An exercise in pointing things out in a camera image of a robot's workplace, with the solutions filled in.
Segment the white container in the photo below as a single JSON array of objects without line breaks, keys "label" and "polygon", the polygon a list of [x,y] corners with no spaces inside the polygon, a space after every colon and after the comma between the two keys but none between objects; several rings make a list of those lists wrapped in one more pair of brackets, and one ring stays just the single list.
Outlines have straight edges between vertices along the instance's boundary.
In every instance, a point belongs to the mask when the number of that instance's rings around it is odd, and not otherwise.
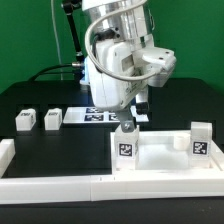
[{"label": "white container", "polygon": [[44,123],[45,130],[59,130],[62,123],[62,110],[58,108],[48,110]]},{"label": "white container", "polygon": [[30,131],[36,123],[36,111],[34,109],[22,110],[16,117],[17,131]]},{"label": "white container", "polygon": [[189,164],[191,167],[209,168],[211,160],[212,124],[191,123],[191,147]]},{"label": "white container", "polygon": [[139,161],[139,126],[131,133],[124,133],[119,125],[115,131],[114,145],[116,168],[135,170]]}]

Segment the cable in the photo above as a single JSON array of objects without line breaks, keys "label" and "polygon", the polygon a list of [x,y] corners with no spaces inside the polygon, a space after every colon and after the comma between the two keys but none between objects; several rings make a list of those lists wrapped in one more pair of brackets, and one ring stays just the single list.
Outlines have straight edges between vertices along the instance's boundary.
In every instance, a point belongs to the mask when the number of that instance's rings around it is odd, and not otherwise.
[{"label": "cable", "polygon": [[51,71],[51,70],[54,70],[54,69],[58,69],[58,68],[66,68],[66,67],[72,67],[72,64],[55,65],[55,66],[51,66],[51,67],[45,68],[45,69],[39,71],[36,75],[34,75],[31,78],[29,78],[28,81],[35,81],[35,79],[37,77],[39,77],[40,75],[45,74],[48,71]]},{"label": "cable", "polygon": [[55,12],[54,12],[54,0],[51,0],[51,15],[52,15],[54,36],[55,36],[56,47],[57,47],[58,61],[59,61],[59,64],[62,64],[61,49],[60,49],[60,44],[59,44],[59,39],[58,39],[58,32],[57,32]]},{"label": "cable", "polygon": [[121,80],[121,81],[127,81],[127,82],[135,82],[135,81],[141,81],[141,80],[145,80],[145,79],[148,79],[152,76],[155,76],[157,75],[157,72],[150,72],[146,75],[143,75],[143,76],[138,76],[138,77],[124,77],[124,76],[120,76],[120,75],[116,75],[115,73],[107,70],[106,68],[104,68],[98,61],[97,59],[94,57],[94,55],[92,54],[92,51],[91,51],[91,44],[90,44],[90,38],[91,38],[91,34],[93,32],[93,29],[100,23],[102,22],[103,20],[107,19],[107,18],[110,18],[114,15],[120,15],[122,13],[125,13],[127,11],[130,11],[130,10],[133,10],[135,8],[138,8],[140,6],[142,6],[143,4],[145,4],[147,2],[147,0],[141,0],[139,3],[136,3],[132,6],[129,6],[127,8],[124,8],[124,9],[118,9],[116,11],[113,11],[113,12],[110,12],[108,13],[107,15],[97,19],[96,21],[94,21],[90,26],[89,28],[87,29],[86,31],[86,35],[85,35],[85,45],[86,45],[86,51],[89,55],[89,58],[92,60],[92,62],[95,64],[95,66],[100,70],[102,71],[103,73],[105,73],[106,75],[112,77],[112,78],[115,78],[115,79],[118,79],[118,80]]}]

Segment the black cable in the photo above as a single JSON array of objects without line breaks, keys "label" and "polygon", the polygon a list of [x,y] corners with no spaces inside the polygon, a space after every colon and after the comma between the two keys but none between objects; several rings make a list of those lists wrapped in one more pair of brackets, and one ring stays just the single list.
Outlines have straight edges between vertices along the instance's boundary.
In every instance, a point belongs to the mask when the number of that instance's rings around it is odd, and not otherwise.
[{"label": "black cable", "polygon": [[42,75],[58,75],[58,74],[73,74],[73,72],[65,72],[65,71],[62,71],[62,72],[45,72],[43,73]]},{"label": "black cable", "polygon": [[35,81],[37,77],[39,77],[40,75],[43,75],[45,72],[48,72],[48,71],[51,71],[54,69],[58,69],[58,68],[66,68],[66,67],[72,67],[72,64],[55,65],[55,66],[45,68],[45,69],[39,71],[36,75],[29,78],[28,81]]}]

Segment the white box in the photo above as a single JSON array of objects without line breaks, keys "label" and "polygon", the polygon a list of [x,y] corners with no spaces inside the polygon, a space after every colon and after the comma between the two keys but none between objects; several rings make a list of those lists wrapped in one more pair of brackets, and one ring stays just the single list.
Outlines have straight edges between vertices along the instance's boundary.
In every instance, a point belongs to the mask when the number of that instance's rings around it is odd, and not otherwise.
[{"label": "white box", "polygon": [[0,143],[0,178],[5,173],[13,156],[15,155],[15,146],[13,139],[4,139]]},{"label": "white box", "polygon": [[48,110],[44,123],[45,130],[59,130],[62,123],[62,110],[58,108]]},{"label": "white box", "polygon": [[22,110],[16,117],[17,131],[30,131],[36,123],[36,111],[34,109]]}]

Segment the metal bracket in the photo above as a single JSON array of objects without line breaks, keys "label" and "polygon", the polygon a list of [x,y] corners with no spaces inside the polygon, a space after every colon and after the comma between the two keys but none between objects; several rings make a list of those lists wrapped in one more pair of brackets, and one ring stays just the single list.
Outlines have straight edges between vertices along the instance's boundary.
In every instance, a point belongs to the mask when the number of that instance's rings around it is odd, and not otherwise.
[{"label": "metal bracket", "polygon": [[130,106],[127,106],[121,111],[116,111],[115,113],[121,123],[121,129],[124,133],[130,133],[136,129],[136,119],[132,116]]}]

